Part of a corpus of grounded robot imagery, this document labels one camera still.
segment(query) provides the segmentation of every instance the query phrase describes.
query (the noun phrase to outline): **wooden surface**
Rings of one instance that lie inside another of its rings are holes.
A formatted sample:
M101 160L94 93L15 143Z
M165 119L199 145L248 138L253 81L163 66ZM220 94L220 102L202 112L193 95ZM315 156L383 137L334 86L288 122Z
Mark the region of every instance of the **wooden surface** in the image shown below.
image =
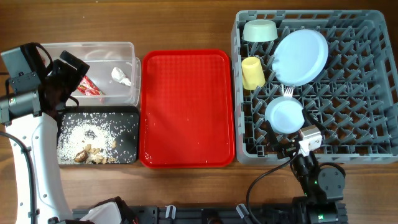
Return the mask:
M386 17L393 51L398 52L397 1L17 2L21 4L0 3L0 51L26 42L130 41L141 59L157 49L219 48L230 54L230 32L239 10L378 9ZM0 73L5 71L1 63ZM5 78L0 76L0 83ZM0 95L3 94L4 87L0 85ZM117 195L130 205L236 205L244 202L249 184L270 168L243 166L238 162L222 169L150 170L140 164L62 167L61 178L70 208L85 208ZM398 223L398 164L344 168L347 171L344 202L349 222ZM254 203L282 203L299 195L302 195L299 183L289 169L283 169L258 183L251 198ZM0 139L0 211L0 223L15 222L14 161L9 141L3 138Z

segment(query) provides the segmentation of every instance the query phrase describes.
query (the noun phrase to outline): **white crumpled paper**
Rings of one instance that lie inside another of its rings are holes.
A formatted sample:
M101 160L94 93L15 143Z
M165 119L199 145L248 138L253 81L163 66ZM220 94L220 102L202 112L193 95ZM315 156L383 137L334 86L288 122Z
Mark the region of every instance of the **white crumpled paper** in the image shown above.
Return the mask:
M113 80L117 81L118 83L125 84L126 86L131 86L131 81L126 77L124 72L118 68L114 67L112 70L112 78Z

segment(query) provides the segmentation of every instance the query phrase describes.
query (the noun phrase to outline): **red tray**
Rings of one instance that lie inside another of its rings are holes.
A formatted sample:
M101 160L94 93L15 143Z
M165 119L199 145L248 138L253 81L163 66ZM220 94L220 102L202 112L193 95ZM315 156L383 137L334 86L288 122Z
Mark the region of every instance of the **red tray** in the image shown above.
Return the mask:
M142 62L139 158L150 168L226 166L235 156L229 58L157 50Z

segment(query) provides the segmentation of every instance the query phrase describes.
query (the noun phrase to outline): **dish rack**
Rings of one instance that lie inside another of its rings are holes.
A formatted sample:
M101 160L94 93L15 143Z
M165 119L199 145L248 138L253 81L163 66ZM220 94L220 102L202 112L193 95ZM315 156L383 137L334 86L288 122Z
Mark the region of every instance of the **dish rack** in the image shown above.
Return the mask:
M276 23L278 39L253 43L241 39L247 21ZM247 165L276 165L266 151L264 112L281 96L271 65L278 43L299 29L325 36L329 56L323 71L298 86L294 97L326 128L325 140L314 153L319 162L389 164L398 161L398 74L384 16L379 11L263 11L237 13L231 32L234 75L234 118L237 159ZM267 83L243 89L241 61L260 57ZM294 134L279 135L291 141Z

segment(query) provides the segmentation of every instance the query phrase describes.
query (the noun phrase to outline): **red snack package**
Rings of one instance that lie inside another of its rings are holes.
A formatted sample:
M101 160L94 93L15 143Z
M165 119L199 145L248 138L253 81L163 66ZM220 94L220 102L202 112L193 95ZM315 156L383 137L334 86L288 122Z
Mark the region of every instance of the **red snack package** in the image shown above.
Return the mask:
M80 93L86 96L104 95L104 93L87 76L83 77L80 84L77 86L77 89Z

